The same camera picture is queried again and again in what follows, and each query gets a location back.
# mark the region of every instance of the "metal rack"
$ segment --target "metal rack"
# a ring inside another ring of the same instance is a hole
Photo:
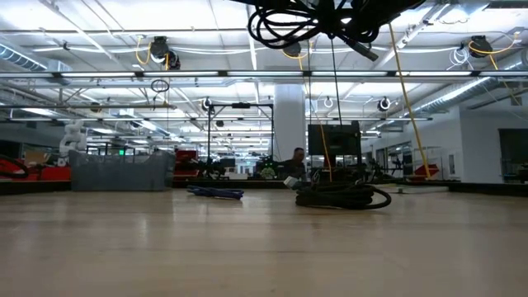
[[[211,114],[212,110],[215,107],[219,107],[220,109],[215,112],[214,115]],[[210,165],[210,155],[211,155],[211,121],[216,118],[226,107],[230,107],[233,109],[249,109],[251,107],[256,107],[261,113],[271,122],[271,156],[273,156],[273,149],[275,144],[275,124],[274,124],[274,110],[273,110],[273,104],[252,104],[252,103],[233,103],[233,104],[214,104],[210,103],[207,109],[207,164]],[[269,107],[271,109],[271,116],[269,116],[262,107]],[[236,120],[246,120],[243,117],[237,118]]]

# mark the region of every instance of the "red equipment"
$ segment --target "red equipment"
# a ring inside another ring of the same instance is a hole
[[[176,166],[174,167],[174,180],[181,181],[187,178],[198,177],[198,152],[182,151],[176,152]]]

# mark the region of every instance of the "red object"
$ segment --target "red object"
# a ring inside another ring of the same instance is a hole
[[[429,173],[431,176],[434,176],[440,171],[438,169],[438,166],[436,164],[429,164]],[[427,171],[426,167],[424,165],[421,165],[414,171],[415,177],[413,177],[413,180],[425,180],[427,178]]]
[[[17,159],[17,161],[24,163],[24,160]],[[19,170],[20,168],[14,164],[0,160],[0,171],[17,172]],[[70,167],[29,167],[28,170],[30,175],[27,178],[14,181],[69,181],[72,171]]]
[[[176,166],[174,167],[174,180],[185,180],[189,177],[198,177],[200,170],[186,169],[185,163],[198,162],[198,152],[195,150],[179,150],[176,152]]]

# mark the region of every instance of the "white robot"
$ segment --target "white robot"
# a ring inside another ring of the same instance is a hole
[[[70,150],[81,152],[86,150],[86,135],[81,133],[83,125],[84,122],[82,120],[71,120],[64,127],[66,135],[59,145],[60,156],[57,162],[59,167],[68,165],[68,152]]]

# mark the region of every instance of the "blue cable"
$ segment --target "blue cable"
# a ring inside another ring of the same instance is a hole
[[[242,199],[244,191],[241,190],[232,190],[232,189],[214,189],[206,188],[201,186],[187,186],[187,191],[193,193],[196,196],[205,196],[205,197],[218,197],[218,198],[227,198],[227,199]]]

